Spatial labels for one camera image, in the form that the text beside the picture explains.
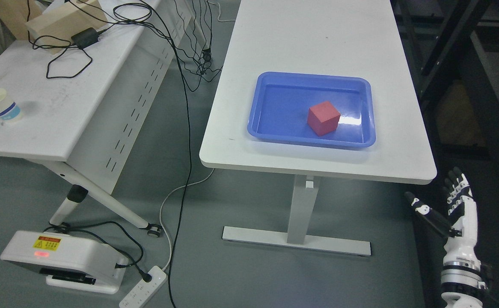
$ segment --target table base foot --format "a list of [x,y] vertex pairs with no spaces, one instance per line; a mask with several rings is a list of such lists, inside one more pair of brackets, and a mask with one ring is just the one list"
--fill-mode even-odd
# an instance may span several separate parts
[[325,252],[371,255],[371,243],[361,240],[344,240],[343,238],[307,235],[303,244],[290,244],[286,232],[255,230],[247,228],[223,228],[224,240],[257,243],[274,246],[286,246],[303,249],[322,250]]

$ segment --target plastic cup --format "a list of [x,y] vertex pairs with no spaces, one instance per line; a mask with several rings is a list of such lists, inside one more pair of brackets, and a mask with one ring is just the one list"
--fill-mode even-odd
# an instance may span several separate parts
[[19,106],[5,89],[0,88],[0,118],[7,123],[13,123],[19,121],[22,117],[23,113]]

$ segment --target red cube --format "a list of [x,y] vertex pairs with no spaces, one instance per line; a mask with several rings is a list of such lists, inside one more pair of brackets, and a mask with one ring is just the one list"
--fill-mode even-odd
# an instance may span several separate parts
[[318,136],[322,136],[337,129],[340,117],[341,114],[330,101],[324,101],[309,108],[306,122]]

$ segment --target white folding table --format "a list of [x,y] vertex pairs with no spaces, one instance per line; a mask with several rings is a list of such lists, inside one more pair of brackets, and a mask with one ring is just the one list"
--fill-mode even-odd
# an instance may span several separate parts
[[[254,138],[246,125],[267,71],[364,78],[376,142],[345,150]],[[223,239],[371,255],[369,242],[306,232],[320,177],[427,184],[436,176],[390,2],[242,0],[200,158],[210,168],[295,175],[287,232],[226,226]]]
[[[111,14],[115,6],[128,2],[107,0],[101,6]],[[195,18],[192,8],[185,0],[177,0],[177,8],[169,0],[148,4],[157,9],[179,45]],[[129,18],[146,13],[133,7],[119,12]],[[166,33],[155,15],[148,21]],[[195,25],[205,49],[209,42]],[[4,51],[0,88],[18,103],[24,117],[14,124],[0,120],[0,156],[43,164],[136,227],[150,228],[110,194],[175,55],[165,39],[137,25],[115,25],[85,51],[93,63],[82,74],[52,80],[46,79],[46,66],[56,55],[32,50],[27,41],[15,41]],[[50,75],[75,74],[87,61],[80,50],[68,51],[52,64]]]

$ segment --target warning label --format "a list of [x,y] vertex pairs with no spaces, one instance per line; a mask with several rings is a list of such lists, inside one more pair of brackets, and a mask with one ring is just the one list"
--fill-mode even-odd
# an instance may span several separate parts
[[33,248],[47,249],[56,251],[59,247],[59,242],[61,242],[60,238],[48,237],[48,236],[39,236],[39,239],[36,240]]

